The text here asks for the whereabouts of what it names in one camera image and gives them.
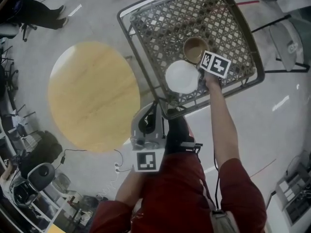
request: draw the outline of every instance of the gray floor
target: gray floor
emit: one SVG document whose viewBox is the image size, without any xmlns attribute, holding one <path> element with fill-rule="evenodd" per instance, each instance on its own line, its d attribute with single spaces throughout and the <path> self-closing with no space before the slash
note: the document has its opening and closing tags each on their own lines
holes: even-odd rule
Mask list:
<svg viewBox="0 0 311 233">
<path fill-rule="evenodd" d="M 53 65 L 67 48 L 81 41 L 103 41 L 123 56 L 132 54 L 116 15 L 120 9 L 136 1 L 138 0 L 46 0 L 45 4 L 51 9 L 65 4 L 65 15 L 70 14 L 79 4 L 82 7 L 69 18 L 68 25 L 63 29 L 54 31 L 38 28 L 37 31 L 30 32 L 27 43 L 21 40 L 21 34 L 9 42 L 13 45 L 12 56 L 16 68 L 19 69 L 17 104 L 25 103 L 28 111 L 36 111 L 33 123 L 42 130 L 53 133 L 63 149 L 76 147 L 57 129 L 49 110 L 47 87 Z M 273 2 L 243 5 L 240 8 L 251 29 L 282 16 Z M 282 64 L 275 61 L 276 50 L 268 31 L 259 31 L 254 37 L 264 66 L 282 68 Z M 138 68 L 135 60 L 131 65 L 134 69 Z M 143 77 L 139 74 L 137 76 L 141 89 L 145 89 Z M 227 99 L 239 132 L 241 159 L 247 172 L 254 175 L 272 162 L 252 177 L 265 199 L 292 158 L 303 149 L 310 120 L 309 80 L 310 74 L 270 74 L 263 83 Z M 273 110 L 273 107 L 287 96 L 289 99 Z M 200 158 L 213 194 L 217 173 L 212 168 L 210 109 L 206 108 L 189 115 L 187 120 L 197 142 L 204 143 Z M 130 149 L 130 145 L 124 145 L 121 149 L 124 155 L 122 170 L 131 166 L 128 158 Z M 113 198 L 126 176 L 126 172 L 119 176 L 115 173 L 115 162 L 121 162 L 120 155 L 115 151 L 102 154 L 68 152 L 64 165 L 58 170 L 68 175 L 72 189 L 81 194 L 95 196 L 101 193 Z"/>
</svg>

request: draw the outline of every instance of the red shirt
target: red shirt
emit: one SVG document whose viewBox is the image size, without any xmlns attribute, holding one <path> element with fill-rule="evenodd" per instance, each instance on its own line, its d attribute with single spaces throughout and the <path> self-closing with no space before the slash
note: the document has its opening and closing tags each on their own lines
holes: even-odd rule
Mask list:
<svg viewBox="0 0 311 233">
<path fill-rule="evenodd" d="M 241 233 L 263 232 L 265 204 L 241 162 L 225 162 L 219 176 L 221 209 L 232 212 Z M 90 233 L 212 233 L 210 209 L 200 180 L 207 189 L 195 154 L 168 155 L 160 172 L 145 182 L 142 206 L 132 223 L 132 208 L 122 202 L 105 201 L 98 206 Z"/>
</svg>

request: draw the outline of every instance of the wooden tabletop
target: wooden tabletop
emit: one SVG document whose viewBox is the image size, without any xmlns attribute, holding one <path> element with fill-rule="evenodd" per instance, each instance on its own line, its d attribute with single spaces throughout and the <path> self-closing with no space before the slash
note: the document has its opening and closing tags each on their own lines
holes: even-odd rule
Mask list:
<svg viewBox="0 0 311 233">
<path fill-rule="evenodd" d="M 140 108 L 135 76 L 127 61 L 100 42 L 67 49 L 50 76 L 49 103 L 56 125 L 77 148 L 119 148 L 131 134 Z"/>
</svg>

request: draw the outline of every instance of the brown cup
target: brown cup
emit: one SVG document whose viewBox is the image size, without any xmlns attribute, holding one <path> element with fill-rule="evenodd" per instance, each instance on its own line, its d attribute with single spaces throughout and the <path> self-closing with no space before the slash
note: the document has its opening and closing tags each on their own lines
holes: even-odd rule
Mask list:
<svg viewBox="0 0 311 233">
<path fill-rule="evenodd" d="M 202 53 L 209 50 L 205 40 L 199 37 L 190 37 L 184 43 L 184 55 L 187 60 L 194 64 L 198 64 L 202 58 Z"/>
</svg>

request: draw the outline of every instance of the shoe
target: shoe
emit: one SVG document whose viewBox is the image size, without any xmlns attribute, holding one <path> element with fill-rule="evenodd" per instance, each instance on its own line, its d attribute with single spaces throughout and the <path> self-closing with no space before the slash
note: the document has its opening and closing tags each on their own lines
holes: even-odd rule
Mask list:
<svg viewBox="0 0 311 233">
<path fill-rule="evenodd" d="M 65 25 L 68 23 L 68 18 L 66 17 L 66 18 L 64 18 L 63 20 L 64 20 L 64 23 L 63 23 L 62 28 L 65 27 Z"/>
<path fill-rule="evenodd" d="M 63 14 L 63 12 L 66 10 L 66 6 L 62 5 L 59 7 L 58 10 L 60 11 L 58 15 L 58 18 L 59 18 Z"/>
</svg>

